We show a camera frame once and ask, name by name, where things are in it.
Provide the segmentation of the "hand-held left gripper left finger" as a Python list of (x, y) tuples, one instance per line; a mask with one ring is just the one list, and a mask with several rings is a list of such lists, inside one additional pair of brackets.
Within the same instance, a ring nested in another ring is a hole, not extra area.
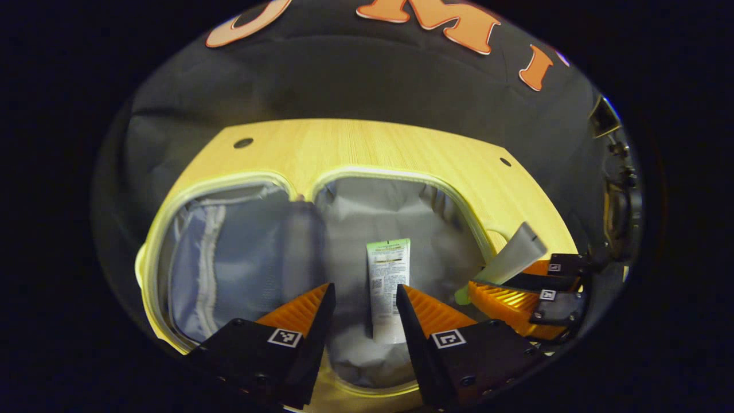
[(247, 321), (232, 319), (194, 350), (189, 362), (260, 410), (302, 410), (312, 400), (335, 309), (323, 284)]

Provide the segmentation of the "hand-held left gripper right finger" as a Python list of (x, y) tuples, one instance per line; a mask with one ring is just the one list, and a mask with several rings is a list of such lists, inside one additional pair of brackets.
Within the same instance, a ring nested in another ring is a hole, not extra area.
[(506, 322), (475, 321), (413, 287), (397, 287), (396, 306), (420, 396), (433, 410), (480, 405), (547, 358)]

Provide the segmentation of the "grey tube green cap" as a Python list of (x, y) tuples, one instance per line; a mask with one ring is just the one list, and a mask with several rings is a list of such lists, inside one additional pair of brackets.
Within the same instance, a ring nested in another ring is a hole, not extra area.
[(451, 303), (464, 306), (470, 303), (468, 283), (479, 282), (491, 285), (504, 285), (517, 274), (540, 260), (548, 253), (548, 248), (527, 220), (517, 227), (506, 245), (483, 265), (474, 265), (468, 280), (452, 295)]

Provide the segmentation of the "white tube green end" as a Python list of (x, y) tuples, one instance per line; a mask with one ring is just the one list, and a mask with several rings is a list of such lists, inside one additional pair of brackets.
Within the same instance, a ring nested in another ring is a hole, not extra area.
[(397, 287), (408, 285), (411, 278), (411, 241), (375, 241), (365, 248), (373, 340), (380, 345), (404, 343), (405, 334), (397, 309)]

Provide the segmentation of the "cream suitcase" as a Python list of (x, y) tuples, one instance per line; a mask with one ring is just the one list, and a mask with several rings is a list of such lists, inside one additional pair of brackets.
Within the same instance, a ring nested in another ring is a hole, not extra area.
[(398, 413), (420, 406), (407, 346), (373, 337), (368, 245), (407, 239), (407, 282), (443, 302), (494, 249), (464, 199), (442, 181), (343, 174), (297, 201), (280, 176), (187, 198), (139, 257), (162, 337), (188, 353), (231, 319), (256, 321), (323, 284), (335, 311), (307, 413)]

